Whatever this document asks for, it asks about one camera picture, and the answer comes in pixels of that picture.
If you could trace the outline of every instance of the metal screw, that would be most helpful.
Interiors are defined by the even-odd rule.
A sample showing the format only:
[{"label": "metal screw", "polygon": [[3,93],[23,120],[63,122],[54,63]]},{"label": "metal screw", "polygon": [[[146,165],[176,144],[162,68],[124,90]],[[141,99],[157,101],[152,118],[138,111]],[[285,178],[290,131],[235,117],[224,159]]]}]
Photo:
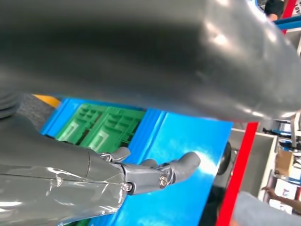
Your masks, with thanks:
[{"label": "metal screw", "polygon": [[167,186],[167,183],[167,176],[166,176],[165,174],[161,175],[161,177],[159,178],[160,188],[165,188],[166,186]]},{"label": "metal screw", "polygon": [[132,185],[132,184],[130,184],[130,183],[124,184],[124,185],[122,187],[122,190],[124,190],[124,191],[125,191],[125,192],[129,192],[129,191],[131,191],[131,190],[132,190],[132,189],[133,189],[133,185]]}]

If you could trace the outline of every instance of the gray robot arm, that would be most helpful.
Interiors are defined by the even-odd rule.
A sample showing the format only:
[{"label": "gray robot arm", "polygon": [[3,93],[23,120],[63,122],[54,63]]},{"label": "gray robot arm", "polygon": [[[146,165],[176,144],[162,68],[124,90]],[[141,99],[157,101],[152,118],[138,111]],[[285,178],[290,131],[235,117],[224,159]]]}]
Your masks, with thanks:
[{"label": "gray robot arm", "polygon": [[0,87],[223,120],[301,107],[296,50],[247,0],[2,0]]},{"label": "gray robot arm", "polygon": [[38,134],[19,115],[0,120],[0,224],[63,225],[116,212],[127,194],[162,190],[192,175],[200,159],[187,153],[158,165],[122,164],[130,152],[113,154]]}]

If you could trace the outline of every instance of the blue surface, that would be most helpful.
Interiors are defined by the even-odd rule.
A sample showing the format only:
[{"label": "blue surface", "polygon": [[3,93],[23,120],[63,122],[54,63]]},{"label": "blue surface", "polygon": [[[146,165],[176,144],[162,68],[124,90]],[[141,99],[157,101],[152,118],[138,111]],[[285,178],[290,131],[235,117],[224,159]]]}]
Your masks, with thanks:
[{"label": "blue surface", "polygon": [[163,163],[194,151],[201,156],[200,167],[189,180],[164,191],[128,196],[117,213],[93,218],[89,226],[198,225],[232,127],[231,122],[148,110],[129,145],[133,154],[126,162]]},{"label": "blue surface", "polygon": [[81,100],[66,98],[61,101],[60,105],[55,110],[41,129],[43,135],[51,137],[57,136],[64,125],[66,125],[75,111],[81,104],[94,104],[103,106],[115,106],[127,109],[141,110],[141,108],[131,107],[125,105],[112,104],[102,101]]},{"label": "blue surface", "polygon": [[276,20],[275,22],[280,30],[287,30],[301,27],[301,16]]}]

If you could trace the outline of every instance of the person's arm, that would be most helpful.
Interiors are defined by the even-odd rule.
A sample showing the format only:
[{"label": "person's arm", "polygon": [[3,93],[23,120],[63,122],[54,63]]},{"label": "person's arm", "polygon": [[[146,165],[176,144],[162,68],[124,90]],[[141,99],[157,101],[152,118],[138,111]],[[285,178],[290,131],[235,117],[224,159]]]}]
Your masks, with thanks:
[{"label": "person's arm", "polygon": [[275,200],[281,201],[284,204],[292,207],[293,209],[301,213],[301,202],[298,200],[288,199],[281,196],[276,196]]},{"label": "person's arm", "polygon": [[299,201],[292,200],[292,199],[288,199],[288,198],[284,198],[284,197],[281,197],[281,196],[276,195],[275,193],[274,189],[270,188],[270,187],[264,187],[263,189],[267,191],[271,199],[274,199],[274,200],[278,200],[278,201],[282,202],[284,204],[290,206],[290,207],[292,207],[293,209],[294,209],[294,210],[296,210],[297,212],[300,212],[301,213],[301,202],[299,202]]}]

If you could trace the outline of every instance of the gray fabric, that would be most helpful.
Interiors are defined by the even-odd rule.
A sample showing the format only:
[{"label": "gray fabric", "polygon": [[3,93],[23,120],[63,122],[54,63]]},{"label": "gray fabric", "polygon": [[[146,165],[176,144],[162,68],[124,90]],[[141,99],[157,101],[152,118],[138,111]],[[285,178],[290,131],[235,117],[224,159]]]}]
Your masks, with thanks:
[{"label": "gray fabric", "polygon": [[301,217],[263,203],[249,193],[239,193],[233,218],[240,226],[301,226]]},{"label": "gray fabric", "polygon": [[41,101],[34,95],[23,94],[18,113],[29,118],[37,130],[40,130],[54,110],[54,108]]}]

